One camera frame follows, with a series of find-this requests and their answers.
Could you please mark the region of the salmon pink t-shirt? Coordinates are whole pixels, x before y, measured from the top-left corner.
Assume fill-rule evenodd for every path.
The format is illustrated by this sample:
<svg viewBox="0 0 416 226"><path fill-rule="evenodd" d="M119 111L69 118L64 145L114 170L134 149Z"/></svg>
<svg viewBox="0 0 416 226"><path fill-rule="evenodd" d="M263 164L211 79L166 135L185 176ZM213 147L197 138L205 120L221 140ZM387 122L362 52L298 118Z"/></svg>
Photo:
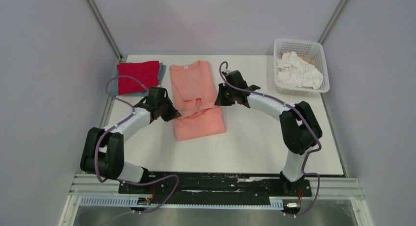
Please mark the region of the salmon pink t-shirt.
<svg viewBox="0 0 416 226"><path fill-rule="evenodd" d="M226 132L217 98L210 63L196 61L169 67L174 107L181 116L174 120L177 141L185 141Z"/></svg>

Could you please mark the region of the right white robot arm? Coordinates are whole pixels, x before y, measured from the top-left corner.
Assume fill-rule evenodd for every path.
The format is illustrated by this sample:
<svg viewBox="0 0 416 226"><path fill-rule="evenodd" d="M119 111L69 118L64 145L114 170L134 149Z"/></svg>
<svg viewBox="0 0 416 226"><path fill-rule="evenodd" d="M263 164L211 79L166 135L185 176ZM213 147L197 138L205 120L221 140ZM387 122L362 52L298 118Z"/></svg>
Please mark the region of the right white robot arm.
<svg viewBox="0 0 416 226"><path fill-rule="evenodd" d="M314 146L321 146L322 129L311 106L305 101L287 103L265 94L256 85L248 86L238 70L221 71L220 76L223 83L219 84L215 105L237 103L263 112L280 123L283 141L288 148L280 188L286 195L295 194L300 188L299 180L305 176L307 156L315 151Z"/></svg>

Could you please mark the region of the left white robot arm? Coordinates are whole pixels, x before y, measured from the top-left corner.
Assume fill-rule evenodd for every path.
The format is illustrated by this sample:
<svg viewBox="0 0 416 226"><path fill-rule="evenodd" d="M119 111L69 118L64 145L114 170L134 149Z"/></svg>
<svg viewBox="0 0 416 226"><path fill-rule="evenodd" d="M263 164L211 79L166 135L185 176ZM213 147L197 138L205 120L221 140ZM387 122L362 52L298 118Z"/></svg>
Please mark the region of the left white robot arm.
<svg viewBox="0 0 416 226"><path fill-rule="evenodd" d="M113 126L91 128L86 137L80 168L95 174L99 181L105 179L131 182L139 194L150 188L150 180L144 177L147 169L125 161L124 144L140 129L158 118L165 122L180 117L168 92L162 87L151 87L147 96L132 106L132 112Z"/></svg>

